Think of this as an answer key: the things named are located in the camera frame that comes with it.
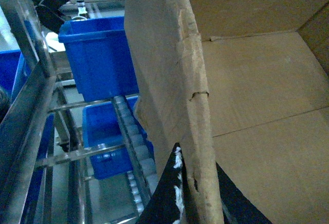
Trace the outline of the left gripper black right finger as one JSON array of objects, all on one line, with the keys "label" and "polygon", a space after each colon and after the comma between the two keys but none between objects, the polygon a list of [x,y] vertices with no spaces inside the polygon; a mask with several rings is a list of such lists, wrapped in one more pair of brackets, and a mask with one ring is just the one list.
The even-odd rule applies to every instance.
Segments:
[{"label": "left gripper black right finger", "polygon": [[272,223],[236,187],[216,163],[224,223]]}]

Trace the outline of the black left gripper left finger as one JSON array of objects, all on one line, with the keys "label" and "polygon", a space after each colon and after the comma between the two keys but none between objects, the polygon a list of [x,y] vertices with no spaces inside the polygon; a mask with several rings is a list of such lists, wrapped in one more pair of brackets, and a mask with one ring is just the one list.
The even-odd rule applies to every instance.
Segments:
[{"label": "black left gripper left finger", "polygon": [[181,146],[175,143],[156,190],[137,223],[200,223],[191,198]]}]

